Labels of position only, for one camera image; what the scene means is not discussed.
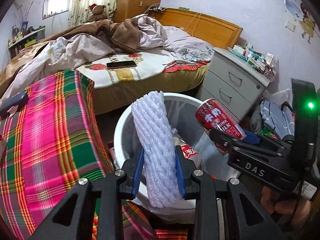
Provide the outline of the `person right hand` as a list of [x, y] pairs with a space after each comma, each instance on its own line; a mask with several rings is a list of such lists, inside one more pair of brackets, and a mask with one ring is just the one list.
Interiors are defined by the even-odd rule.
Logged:
[[[260, 204], [270, 214], [276, 212], [284, 216], [293, 215], [297, 202], [295, 200], [280, 201], [279, 196], [280, 194], [265, 186], [262, 190]], [[309, 200], [301, 199], [290, 224], [292, 226], [300, 227], [310, 216], [311, 210], [311, 202]]]

